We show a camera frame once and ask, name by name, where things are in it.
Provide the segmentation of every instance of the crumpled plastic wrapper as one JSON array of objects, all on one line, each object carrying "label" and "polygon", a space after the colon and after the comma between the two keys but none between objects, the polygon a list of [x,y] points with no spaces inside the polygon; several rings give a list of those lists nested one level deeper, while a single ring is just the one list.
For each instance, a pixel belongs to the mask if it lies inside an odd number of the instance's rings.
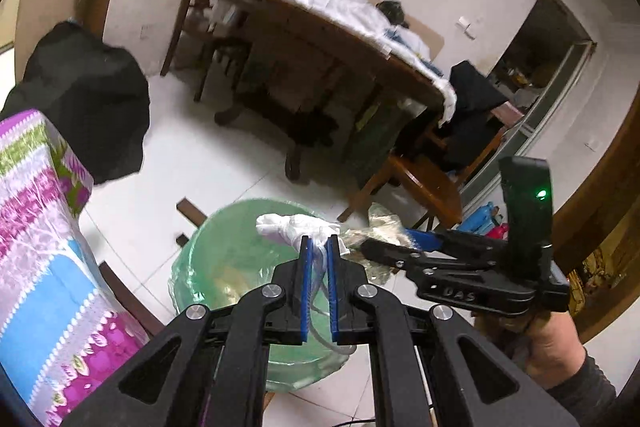
[{"label": "crumpled plastic wrapper", "polygon": [[340,229],[340,238],[350,250],[350,253],[344,254],[342,257],[362,264],[369,282],[377,286],[385,285],[391,274],[398,272],[398,270],[365,259],[359,249],[365,239],[377,239],[401,247],[419,248],[411,236],[406,233],[400,218],[379,203],[373,203],[369,207],[369,226],[367,228]]}]

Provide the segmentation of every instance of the red object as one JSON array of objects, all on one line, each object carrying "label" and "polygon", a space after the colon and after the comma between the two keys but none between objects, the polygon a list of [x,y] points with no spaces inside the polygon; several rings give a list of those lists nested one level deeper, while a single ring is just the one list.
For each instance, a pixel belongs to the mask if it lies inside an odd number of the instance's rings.
[{"label": "red object", "polygon": [[486,237],[493,237],[494,239],[504,239],[504,236],[509,232],[508,223],[502,223],[498,227],[493,227],[486,233]]}]

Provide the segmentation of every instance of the green plastic bag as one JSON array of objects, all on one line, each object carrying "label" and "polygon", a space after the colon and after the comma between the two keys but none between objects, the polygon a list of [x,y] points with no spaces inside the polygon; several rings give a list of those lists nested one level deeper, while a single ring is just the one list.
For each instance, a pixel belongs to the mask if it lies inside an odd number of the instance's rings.
[{"label": "green plastic bag", "polygon": [[[248,291],[271,282],[276,265],[298,257],[293,248],[258,235],[255,219],[262,214],[314,215],[295,203],[246,200],[210,216],[172,266],[169,293],[178,312],[194,303],[210,309],[236,304]],[[329,309],[322,292],[318,292],[314,304],[322,311]],[[329,318],[311,313],[322,337],[331,339]],[[322,346],[311,334],[302,346],[271,346],[267,390],[295,391],[337,371],[348,358]]]}]

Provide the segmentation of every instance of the blue gripper pad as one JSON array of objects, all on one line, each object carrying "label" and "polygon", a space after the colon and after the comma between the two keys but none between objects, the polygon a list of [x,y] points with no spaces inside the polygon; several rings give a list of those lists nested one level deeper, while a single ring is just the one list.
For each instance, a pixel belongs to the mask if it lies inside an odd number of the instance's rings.
[{"label": "blue gripper pad", "polygon": [[433,232],[421,232],[414,229],[404,229],[404,231],[411,236],[422,251],[432,252],[442,247],[442,240]]},{"label": "blue gripper pad", "polygon": [[314,246],[306,235],[302,238],[302,244],[300,245],[300,257],[303,259],[302,289],[300,291],[300,331],[302,333],[302,341],[306,342],[309,333],[311,277],[314,260]]},{"label": "blue gripper pad", "polygon": [[329,322],[331,326],[331,339],[337,342],[338,335],[338,297],[335,282],[335,256],[340,257],[340,252],[334,251],[334,242],[329,238],[326,245],[326,272],[329,290]]}]

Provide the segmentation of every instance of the sliding glass door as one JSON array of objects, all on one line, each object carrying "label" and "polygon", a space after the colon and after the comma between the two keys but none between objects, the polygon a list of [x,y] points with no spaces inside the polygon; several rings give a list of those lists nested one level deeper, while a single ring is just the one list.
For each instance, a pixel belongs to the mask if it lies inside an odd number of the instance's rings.
[{"label": "sliding glass door", "polygon": [[488,194],[500,183],[498,160],[505,156],[526,155],[533,139],[542,131],[562,100],[575,85],[580,73],[591,56],[595,44],[592,41],[575,42],[569,47],[562,63],[522,121],[506,135],[494,156],[462,189],[463,206],[475,202]]}]

